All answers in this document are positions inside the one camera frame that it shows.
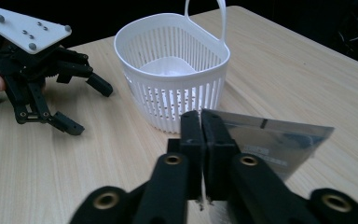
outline white plastic basket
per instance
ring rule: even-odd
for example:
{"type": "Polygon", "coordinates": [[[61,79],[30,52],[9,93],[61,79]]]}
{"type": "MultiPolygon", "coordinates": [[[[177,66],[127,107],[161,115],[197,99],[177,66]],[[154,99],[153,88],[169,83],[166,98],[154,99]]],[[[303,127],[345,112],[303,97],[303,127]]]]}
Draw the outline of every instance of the white plastic basket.
{"type": "Polygon", "coordinates": [[[133,21],[114,40],[135,103],[154,127],[180,132],[180,116],[216,109],[225,84],[230,51],[226,45],[226,2],[218,39],[188,16],[162,13],[133,21]]]}

